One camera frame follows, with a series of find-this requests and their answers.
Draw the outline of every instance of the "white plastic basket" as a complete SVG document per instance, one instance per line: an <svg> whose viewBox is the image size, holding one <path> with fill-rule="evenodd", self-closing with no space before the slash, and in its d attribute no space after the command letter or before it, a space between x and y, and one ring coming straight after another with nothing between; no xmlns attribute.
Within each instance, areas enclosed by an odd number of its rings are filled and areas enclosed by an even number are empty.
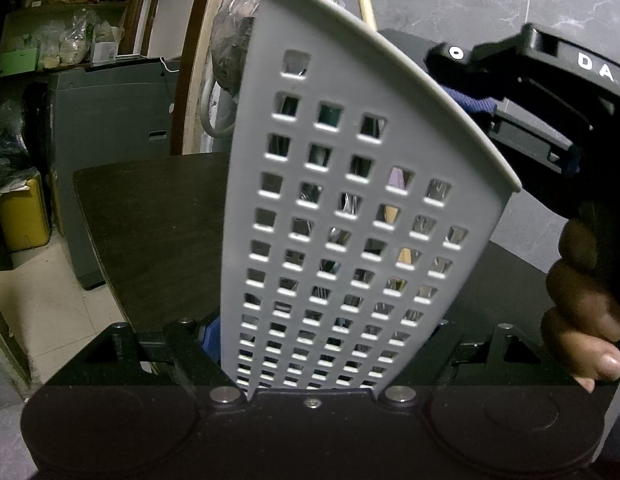
<svg viewBox="0 0 620 480"><path fill-rule="evenodd" d="M378 393L520 189L471 118L358 18L260 0L225 204L223 370L249 396Z"/></svg>

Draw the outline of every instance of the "white wall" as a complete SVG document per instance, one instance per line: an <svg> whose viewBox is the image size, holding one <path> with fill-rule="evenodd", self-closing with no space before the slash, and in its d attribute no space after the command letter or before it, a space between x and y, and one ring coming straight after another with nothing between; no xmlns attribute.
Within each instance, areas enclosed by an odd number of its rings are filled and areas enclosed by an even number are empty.
<svg viewBox="0 0 620 480"><path fill-rule="evenodd" d="M148 56L171 59L181 55L194 0L159 0L152 23Z"/></svg>

